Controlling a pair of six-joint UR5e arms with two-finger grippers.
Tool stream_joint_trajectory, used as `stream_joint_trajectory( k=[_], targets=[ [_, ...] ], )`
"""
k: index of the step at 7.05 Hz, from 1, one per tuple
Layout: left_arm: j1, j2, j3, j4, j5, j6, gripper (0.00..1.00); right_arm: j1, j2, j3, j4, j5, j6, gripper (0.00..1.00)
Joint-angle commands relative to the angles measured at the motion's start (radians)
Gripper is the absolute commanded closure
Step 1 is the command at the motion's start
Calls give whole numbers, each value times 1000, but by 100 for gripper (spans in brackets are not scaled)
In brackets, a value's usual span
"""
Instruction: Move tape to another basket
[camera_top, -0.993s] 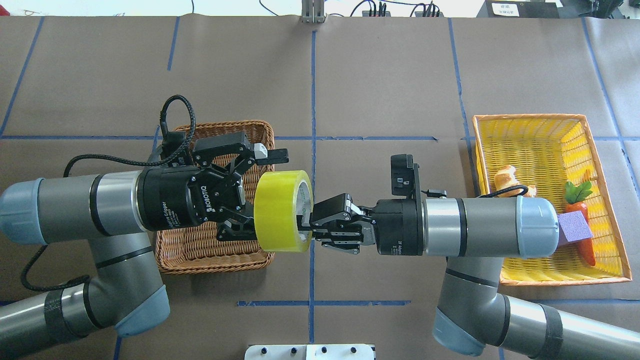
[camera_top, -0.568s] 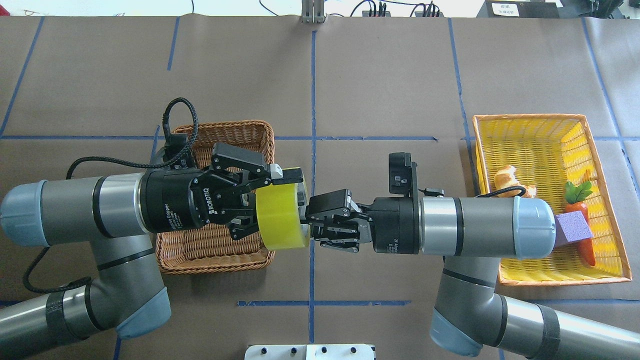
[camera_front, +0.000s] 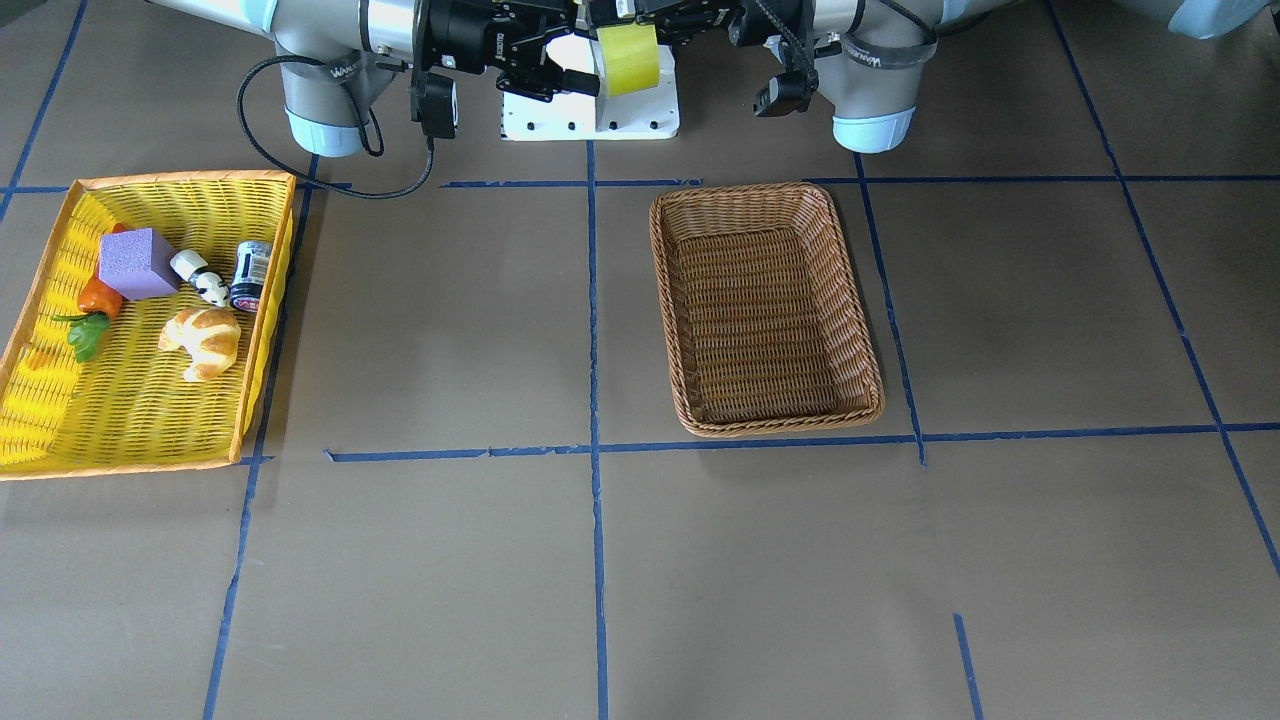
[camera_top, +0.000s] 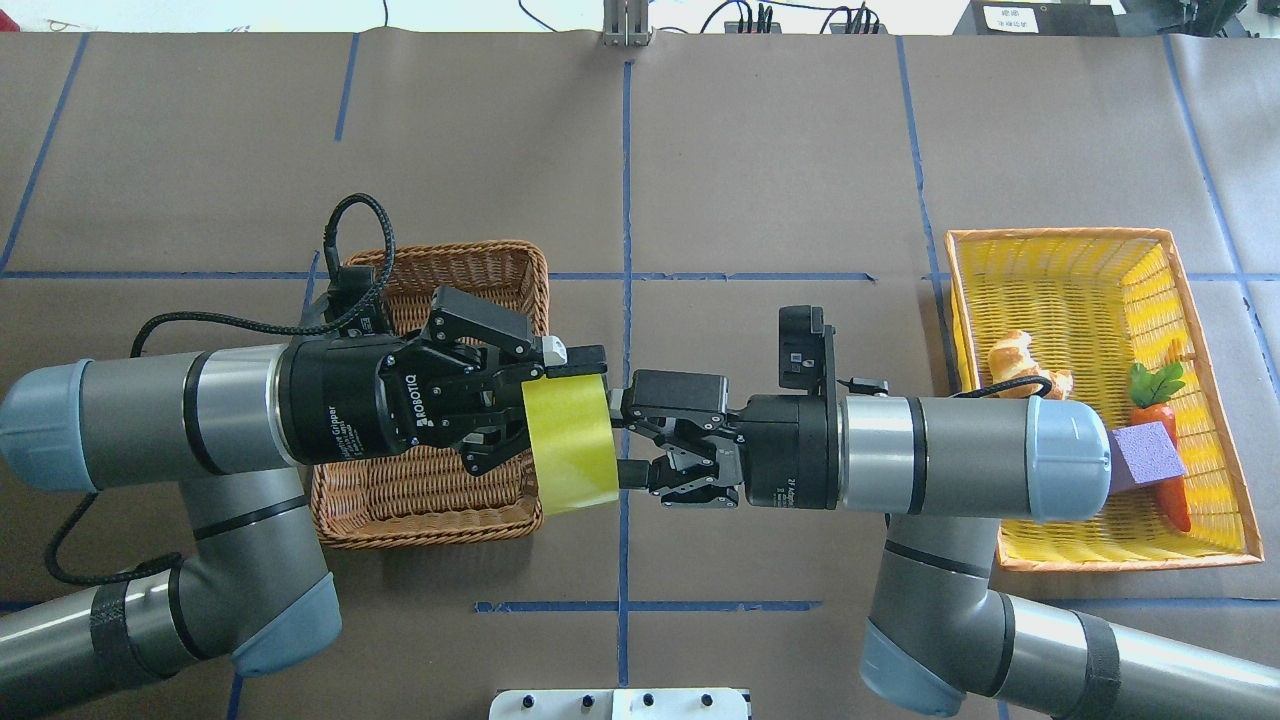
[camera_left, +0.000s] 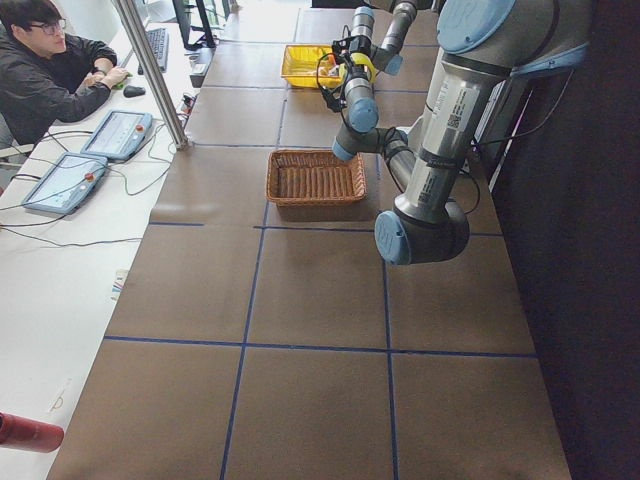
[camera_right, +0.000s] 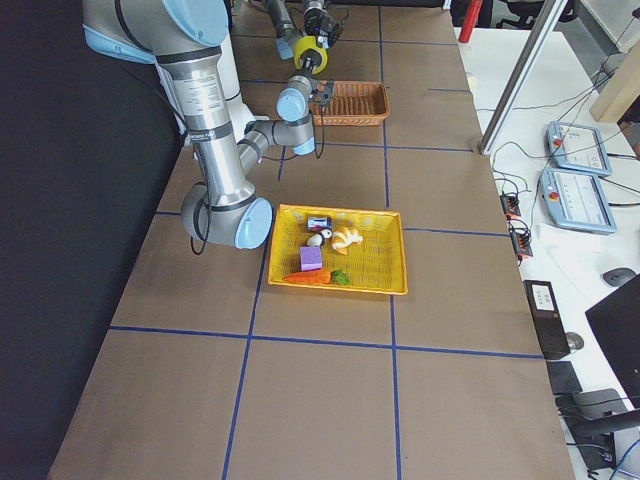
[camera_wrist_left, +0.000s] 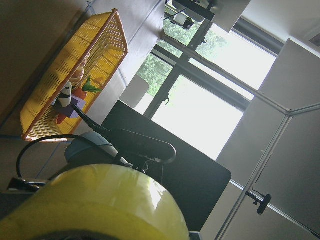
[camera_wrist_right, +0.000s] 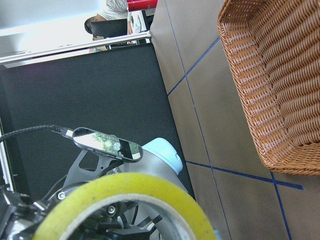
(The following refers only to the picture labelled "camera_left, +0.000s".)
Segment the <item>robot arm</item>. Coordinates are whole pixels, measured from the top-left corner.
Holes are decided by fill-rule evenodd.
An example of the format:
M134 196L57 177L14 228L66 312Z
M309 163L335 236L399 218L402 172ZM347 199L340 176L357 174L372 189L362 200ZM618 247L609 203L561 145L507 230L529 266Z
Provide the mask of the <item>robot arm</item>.
M446 261L460 254L469 224L451 197L494 87L545 75L585 57L590 1L447 1L438 6L439 56L423 114L411 128L382 128L372 84L396 74L405 37L425 1L369 1L354 12L333 51L343 67L337 107L345 118L334 155L380 154L396 181L393 208L378 215L375 240L394 265Z
M429 9L430 6L430 1L365 1L355 9L347 34L332 44L336 63L354 64L356 55L362 54L371 62L371 70L398 74L403 63L401 51L411 25L418 12ZM379 43L374 41L377 10L391 14L387 30L379 38Z

